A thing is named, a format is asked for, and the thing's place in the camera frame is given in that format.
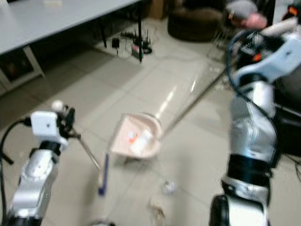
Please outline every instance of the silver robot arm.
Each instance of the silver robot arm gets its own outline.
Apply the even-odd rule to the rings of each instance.
[[[278,28],[268,31],[279,33]],[[234,82],[240,91],[271,119],[275,116],[272,83],[301,65],[301,37],[295,32],[285,35],[284,41],[275,53],[242,67],[235,75]],[[275,128],[266,115],[241,95],[233,98],[230,112],[230,158],[222,178],[224,195],[213,199],[209,225],[269,226],[270,178],[277,142]]]
[[[54,107],[63,104],[56,102]],[[74,122],[67,113],[37,111],[31,114],[32,132],[40,147],[33,149],[21,172],[19,186],[2,226],[39,226],[46,214],[51,188],[58,174],[59,155],[68,146]]]

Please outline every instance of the pink dustpan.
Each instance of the pink dustpan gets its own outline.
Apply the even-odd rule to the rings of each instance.
[[[154,116],[123,114],[110,141],[109,151],[131,158],[151,158],[160,151],[162,135],[162,125]]]

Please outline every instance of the person's hand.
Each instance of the person's hand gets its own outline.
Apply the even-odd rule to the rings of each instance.
[[[241,27],[252,30],[261,30],[268,25],[268,20],[259,13],[254,13],[247,20],[241,21]]]

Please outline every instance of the brown ottoman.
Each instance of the brown ottoman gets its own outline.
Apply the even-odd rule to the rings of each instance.
[[[168,18],[168,33],[186,41],[211,41],[222,21],[222,12],[213,8],[176,9]]]

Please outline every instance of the white tile floor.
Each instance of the white tile floor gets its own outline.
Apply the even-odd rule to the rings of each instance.
[[[205,59],[210,44],[185,43],[166,32],[166,23],[148,20],[156,27],[154,54],[143,63],[119,59],[90,49],[46,70],[36,78],[0,98],[2,126],[36,109],[47,109],[61,99],[77,110],[76,126],[98,158],[122,113],[149,112],[163,126],[211,79],[210,67],[220,65]],[[228,105],[232,93],[213,90],[166,137],[158,156],[149,161],[131,161],[112,155],[108,190],[97,195],[97,171],[78,142],[62,153],[59,176],[43,225],[84,226],[109,218],[118,226],[151,226],[149,202],[157,198],[166,211],[169,226],[205,226],[211,198],[222,192],[220,178],[228,156]],[[6,153],[16,161],[4,164],[8,201],[16,188],[20,169],[35,140],[29,129],[15,129],[6,143]],[[174,195],[164,196],[161,187],[169,179],[178,185]],[[282,159],[275,170],[270,206],[272,225],[299,225],[301,184],[294,167]]]

